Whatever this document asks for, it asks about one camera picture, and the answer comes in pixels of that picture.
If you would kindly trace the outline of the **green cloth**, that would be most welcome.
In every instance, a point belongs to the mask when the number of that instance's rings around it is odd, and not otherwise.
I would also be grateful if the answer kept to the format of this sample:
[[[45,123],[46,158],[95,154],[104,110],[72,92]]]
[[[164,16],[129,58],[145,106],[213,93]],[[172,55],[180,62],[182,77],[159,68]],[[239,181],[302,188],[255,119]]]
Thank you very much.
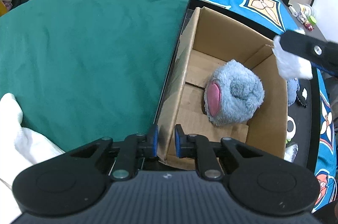
[[[30,0],[1,17],[1,93],[64,151],[156,119],[188,0]]]

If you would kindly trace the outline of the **cardboard box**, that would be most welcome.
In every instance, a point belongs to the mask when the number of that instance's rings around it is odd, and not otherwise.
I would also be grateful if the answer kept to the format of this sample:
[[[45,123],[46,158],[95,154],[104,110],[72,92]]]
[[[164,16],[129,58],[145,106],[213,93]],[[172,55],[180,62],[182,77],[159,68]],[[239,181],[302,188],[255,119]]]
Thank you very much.
[[[179,35],[172,74],[166,83],[159,113],[157,155],[168,166],[192,170],[192,159],[177,158],[174,127],[200,134],[212,142],[231,137],[279,158],[286,145],[287,83],[279,76],[273,42],[243,21],[208,7],[197,7]],[[213,125],[204,113],[204,89],[211,74],[236,60],[261,80],[263,104],[248,121]]]

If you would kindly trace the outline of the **blue patterned blanket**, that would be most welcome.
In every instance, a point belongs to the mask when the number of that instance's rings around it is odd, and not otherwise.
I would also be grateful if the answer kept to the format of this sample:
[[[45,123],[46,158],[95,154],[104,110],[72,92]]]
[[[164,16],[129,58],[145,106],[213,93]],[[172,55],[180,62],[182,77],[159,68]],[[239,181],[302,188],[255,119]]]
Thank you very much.
[[[298,28],[280,0],[204,0],[261,24],[274,34]],[[319,182],[317,211],[337,197],[336,139],[332,110],[322,72],[298,80],[296,101],[288,107],[285,159],[305,164]]]

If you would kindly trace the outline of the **grey-blue plush toy pink mouth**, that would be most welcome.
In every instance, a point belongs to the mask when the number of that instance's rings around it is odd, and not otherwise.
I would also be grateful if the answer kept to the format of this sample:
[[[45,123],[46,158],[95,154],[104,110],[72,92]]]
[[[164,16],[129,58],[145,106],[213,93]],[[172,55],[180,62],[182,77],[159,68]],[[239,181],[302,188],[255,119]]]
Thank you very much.
[[[211,123],[220,127],[245,123],[263,103],[259,77],[236,60],[217,68],[204,89],[204,108]]]

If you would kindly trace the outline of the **white towel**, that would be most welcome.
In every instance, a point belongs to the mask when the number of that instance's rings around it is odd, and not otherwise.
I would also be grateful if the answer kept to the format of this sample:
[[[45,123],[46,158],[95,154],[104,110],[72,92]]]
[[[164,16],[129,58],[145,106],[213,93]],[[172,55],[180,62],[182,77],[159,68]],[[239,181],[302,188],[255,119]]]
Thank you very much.
[[[64,153],[44,135],[21,126],[23,111],[15,96],[1,98],[1,223],[11,223],[21,211],[12,186],[23,170]]]

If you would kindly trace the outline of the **blue-grey small plush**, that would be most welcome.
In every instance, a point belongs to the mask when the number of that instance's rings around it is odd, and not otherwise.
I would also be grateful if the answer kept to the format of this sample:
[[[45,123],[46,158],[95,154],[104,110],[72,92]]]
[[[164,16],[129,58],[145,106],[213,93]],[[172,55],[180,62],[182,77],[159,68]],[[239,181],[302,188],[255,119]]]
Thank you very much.
[[[300,85],[297,78],[287,79],[286,84],[287,84],[288,107],[290,107],[296,101],[297,92],[300,89]]]

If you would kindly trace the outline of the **black tray lid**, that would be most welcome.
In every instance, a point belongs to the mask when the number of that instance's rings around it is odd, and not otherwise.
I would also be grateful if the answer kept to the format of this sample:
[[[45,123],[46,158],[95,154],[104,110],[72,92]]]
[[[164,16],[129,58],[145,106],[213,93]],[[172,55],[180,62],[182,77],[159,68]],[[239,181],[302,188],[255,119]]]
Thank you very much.
[[[189,0],[179,29],[171,74],[158,114],[157,154],[165,164],[193,169],[190,159],[175,155],[174,127],[211,141],[224,136],[282,157],[286,143],[296,143],[295,163],[314,170],[320,138],[320,86],[317,77],[302,80],[307,106],[287,106],[286,82],[272,52],[275,32],[242,15],[200,0]],[[249,121],[217,127],[207,118],[203,95],[212,73],[230,60],[252,70],[262,81],[263,104]]]

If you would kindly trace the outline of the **small toys on shelf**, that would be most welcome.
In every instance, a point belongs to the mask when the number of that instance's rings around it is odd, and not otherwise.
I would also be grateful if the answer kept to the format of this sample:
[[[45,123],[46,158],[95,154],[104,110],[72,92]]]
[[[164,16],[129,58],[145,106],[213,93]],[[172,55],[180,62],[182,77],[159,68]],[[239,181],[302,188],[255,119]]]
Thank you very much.
[[[308,30],[313,31],[317,24],[315,11],[308,4],[292,3],[288,6],[291,14]]]

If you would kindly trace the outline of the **white fluffy soft object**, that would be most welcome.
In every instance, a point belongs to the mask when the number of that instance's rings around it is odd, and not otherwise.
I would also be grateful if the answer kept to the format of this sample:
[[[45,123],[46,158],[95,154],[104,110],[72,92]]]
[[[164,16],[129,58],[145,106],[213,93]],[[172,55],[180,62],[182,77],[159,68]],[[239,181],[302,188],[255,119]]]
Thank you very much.
[[[273,38],[273,54],[279,75],[286,79],[313,79],[312,66],[309,60],[299,56],[305,31],[301,28],[289,30]]]

